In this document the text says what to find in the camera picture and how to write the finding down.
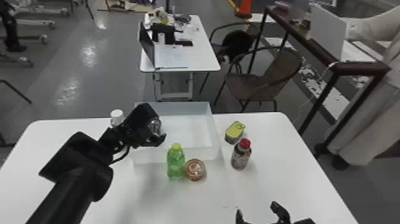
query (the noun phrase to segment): person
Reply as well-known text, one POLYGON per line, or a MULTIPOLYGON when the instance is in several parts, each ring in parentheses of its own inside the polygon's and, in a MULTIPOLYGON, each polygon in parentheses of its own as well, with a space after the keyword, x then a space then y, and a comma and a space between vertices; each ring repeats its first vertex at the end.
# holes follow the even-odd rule
MULTIPOLYGON (((347 39, 392 41, 383 55, 390 68, 362 106, 352 116, 327 149, 337 156, 333 167, 362 166, 389 149, 400 139, 400 6, 369 18, 343 18, 348 24, 347 39)), ((367 85, 351 100, 341 119, 367 85)), ((335 127, 326 132, 326 137, 335 127)))
POLYGON ((17 22, 10 14, 10 10, 13 9, 14 7, 6 0, 0 0, 0 16, 7 35, 4 39, 4 44, 7 47, 7 51, 23 52, 26 50, 26 46, 20 45, 20 42, 18 41, 17 22))

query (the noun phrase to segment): can lid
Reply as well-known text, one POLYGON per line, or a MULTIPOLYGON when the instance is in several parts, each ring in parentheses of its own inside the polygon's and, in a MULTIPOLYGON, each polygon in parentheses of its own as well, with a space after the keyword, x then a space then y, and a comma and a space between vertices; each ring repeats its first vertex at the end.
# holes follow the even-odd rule
POLYGON ((172 144, 171 148, 173 151, 180 151, 182 149, 179 143, 172 144))
POLYGON ((240 140, 239 146, 242 148, 250 148, 251 141, 247 138, 242 138, 240 140))
POLYGON ((197 158, 187 161, 185 168, 186 175, 191 181, 199 181, 207 175, 204 163, 197 158))

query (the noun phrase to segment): tin can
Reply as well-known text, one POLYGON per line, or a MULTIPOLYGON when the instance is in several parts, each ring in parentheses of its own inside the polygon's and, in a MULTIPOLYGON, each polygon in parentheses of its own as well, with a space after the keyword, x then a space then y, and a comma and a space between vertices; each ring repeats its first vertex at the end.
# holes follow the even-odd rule
POLYGON ((229 144, 235 144, 243 135, 245 125, 239 121, 233 122, 225 131, 225 141, 229 144))
POLYGON ((230 159, 230 164, 235 170, 243 170, 250 159, 251 148, 250 140, 247 138, 242 138, 235 148, 230 159))

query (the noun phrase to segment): white bottle cap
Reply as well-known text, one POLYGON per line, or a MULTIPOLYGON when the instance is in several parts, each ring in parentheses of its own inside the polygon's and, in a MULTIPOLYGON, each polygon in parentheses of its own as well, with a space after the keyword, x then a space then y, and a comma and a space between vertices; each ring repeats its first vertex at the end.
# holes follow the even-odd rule
POLYGON ((120 109, 113 110, 113 111, 110 113, 110 117, 111 117, 112 119, 120 119, 120 118, 122 118, 123 116, 124 116, 124 112, 123 112, 122 110, 120 110, 120 109))

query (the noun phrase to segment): black pants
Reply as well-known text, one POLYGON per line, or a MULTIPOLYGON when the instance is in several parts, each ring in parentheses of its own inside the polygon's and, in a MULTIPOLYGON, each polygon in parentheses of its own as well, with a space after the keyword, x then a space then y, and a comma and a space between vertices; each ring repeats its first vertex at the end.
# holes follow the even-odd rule
POLYGON ((0 7, 0 16, 3 21, 3 26, 5 28, 5 32, 7 37, 4 40, 4 43, 6 44, 7 47, 13 46, 13 45, 19 45, 18 42, 18 35, 17 35, 17 21, 15 18, 8 12, 8 9, 6 6, 4 6, 4 1, 0 0, 0 4, 4 7, 2 10, 0 7))

